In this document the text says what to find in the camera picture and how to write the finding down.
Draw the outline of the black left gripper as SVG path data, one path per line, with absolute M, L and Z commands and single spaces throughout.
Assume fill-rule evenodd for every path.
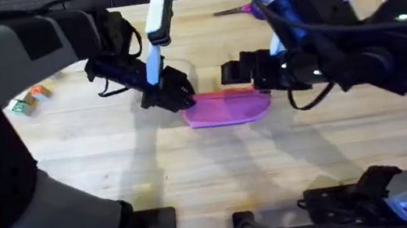
M 101 38 L 102 50 L 87 61 L 87 79 L 93 81 L 99 77 L 104 78 L 107 84 L 112 81 L 123 85 L 119 90 L 103 90 L 98 94 L 100 97 L 134 89 L 141 92 L 141 107 L 144 109 L 155 106 L 179 112 L 194 106 L 195 90 L 186 73 L 169 66 L 172 94 L 162 86 L 161 80 L 156 84 L 147 81 L 148 64 L 140 59 L 143 48 L 139 48 L 135 53 L 130 52 L 132 39 L 137 38 L 138 44 L 142 45 L 142 37 L 119 12 L 98 10 L 93 11 L 92 16 Z

